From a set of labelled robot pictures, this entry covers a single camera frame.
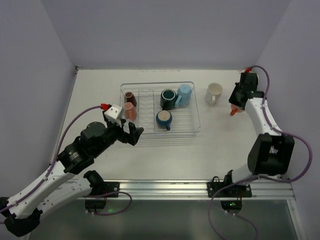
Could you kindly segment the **brown cup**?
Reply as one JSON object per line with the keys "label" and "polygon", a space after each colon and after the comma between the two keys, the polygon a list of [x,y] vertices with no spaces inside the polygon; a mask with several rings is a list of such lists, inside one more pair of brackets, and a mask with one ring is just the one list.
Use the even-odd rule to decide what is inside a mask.
{"label": "brown cup", "polygon": [[137,107],[136,97],[131,91],[127,91],[124,93],[124,102],[131,103],[135,108]]}

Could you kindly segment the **orange mug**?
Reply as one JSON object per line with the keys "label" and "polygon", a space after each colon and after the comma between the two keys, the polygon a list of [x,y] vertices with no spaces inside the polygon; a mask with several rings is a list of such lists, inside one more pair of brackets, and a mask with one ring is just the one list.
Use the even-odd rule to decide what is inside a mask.
{"label": "orange mug", "polygon": [[231,104],[230,105],[230,108],[231,108],[231,112],[230,112],[230,116],[234,116],[236,113],[242,113],[244,112],[244,109],[235,105],[235,104]]}

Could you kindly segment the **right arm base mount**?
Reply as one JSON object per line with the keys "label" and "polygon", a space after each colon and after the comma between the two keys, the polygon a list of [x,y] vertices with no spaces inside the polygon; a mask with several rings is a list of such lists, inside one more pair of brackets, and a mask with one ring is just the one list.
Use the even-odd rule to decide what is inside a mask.
{"label": "right arm base mount", "polygon": [[[214,176],[212,181],[206,183],[207,194],[211,198],[217,191],[232,184],[232,179],[229,175],[225,175],[223,180],[218,176]],[[253,196],[251,186],[248,185],[235,185],[221,190],[218,198],[251,198]]]}

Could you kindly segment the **aluminium front rail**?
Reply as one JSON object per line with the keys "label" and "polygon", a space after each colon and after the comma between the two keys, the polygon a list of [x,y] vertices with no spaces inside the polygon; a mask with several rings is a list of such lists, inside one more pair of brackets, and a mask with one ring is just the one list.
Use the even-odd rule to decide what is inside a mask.
{"label": "aluminium front rail", "polygon": [[[210,200],[208,180],[119,180],[106,179],[105,182],[118,182],[120,191],[132,196],[133,200]],[[222,200],[294,200],[292,185],[269,180],[250,183],[252,197],[242,193]]]}

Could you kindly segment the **pink cup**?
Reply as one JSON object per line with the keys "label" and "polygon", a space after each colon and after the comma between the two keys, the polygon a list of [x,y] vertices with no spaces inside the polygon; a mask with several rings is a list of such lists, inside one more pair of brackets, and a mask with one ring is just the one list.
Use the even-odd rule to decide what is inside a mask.
{"label": "pink cup", "polygon": [[134,122],[137,118],[137,110],[131,102],[124,104],[124,117],[131,122]]}

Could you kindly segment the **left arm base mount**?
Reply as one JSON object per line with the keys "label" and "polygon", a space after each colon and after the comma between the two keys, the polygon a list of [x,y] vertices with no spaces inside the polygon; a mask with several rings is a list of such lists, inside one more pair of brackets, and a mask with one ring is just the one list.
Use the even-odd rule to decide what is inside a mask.
{"label": "left arm base mount", "polygon": [[118,181],[102,181],[99,183],[94,183],[91,187],[91,192],[88,197],[100,196],[104,194],[112,193],[108,198],[117,198],[119,194],[117,191],[120,190],[120,183]]}

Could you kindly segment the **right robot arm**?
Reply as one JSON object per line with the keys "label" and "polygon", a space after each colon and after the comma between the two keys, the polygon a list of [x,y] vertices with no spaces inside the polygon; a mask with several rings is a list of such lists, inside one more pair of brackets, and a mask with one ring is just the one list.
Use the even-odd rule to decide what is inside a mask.
{"label": "right robot arm", "polygon": [[242,72],[229,98],[230,115],[246,112],[257,138],[248,154],[247,163],[225,175],[223,183],[226,185],[243,179],[247,181],[241,185],[247,185],[252,182],[252,177],[274,177],[288,171],[295,140],[275,130],[277,124],[264,96],[263,91],[258,91],[258,75],[249,69]]}

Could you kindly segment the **dark green mug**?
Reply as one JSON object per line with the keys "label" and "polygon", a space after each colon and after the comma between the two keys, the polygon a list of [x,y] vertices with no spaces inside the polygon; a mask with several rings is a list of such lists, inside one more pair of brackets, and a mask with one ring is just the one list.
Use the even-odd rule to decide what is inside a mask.
{"label": "dark green mug", "polygon": [[160,94],[160,106],[162,110],[170,111],[175,109],[177,94],[172,89],[164,89]]}

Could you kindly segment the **light blue mug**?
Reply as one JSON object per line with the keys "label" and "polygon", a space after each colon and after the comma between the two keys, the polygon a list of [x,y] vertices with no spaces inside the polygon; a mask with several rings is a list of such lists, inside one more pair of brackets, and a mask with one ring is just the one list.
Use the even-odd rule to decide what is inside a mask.
{"label": "light blue mug", "polygon": [[192,88],[188,84],[182,84],[177,90],[177,99],[174,106],[186,107],[190,104]]}

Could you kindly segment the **dark blue mug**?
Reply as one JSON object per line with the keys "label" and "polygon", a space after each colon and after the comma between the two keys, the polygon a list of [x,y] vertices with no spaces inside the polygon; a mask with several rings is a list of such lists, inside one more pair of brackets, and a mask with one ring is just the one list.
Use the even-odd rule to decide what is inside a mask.
{"label": "dark blue mug", "polygon": [[165,128],[167,131],[171,130],[171,123],[173,121],[172,114],[167,110],[161,110],[155,117],[158,126]]}

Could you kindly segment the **white mug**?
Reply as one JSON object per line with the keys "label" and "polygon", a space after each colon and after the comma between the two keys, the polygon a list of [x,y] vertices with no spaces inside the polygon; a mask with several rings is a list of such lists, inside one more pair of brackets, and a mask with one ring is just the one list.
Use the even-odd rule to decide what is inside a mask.
{"label": "white mug", "polygon": [[223,87],[219,83],[210,83],[205,94],[207,104],[215,105],[223,93]]}

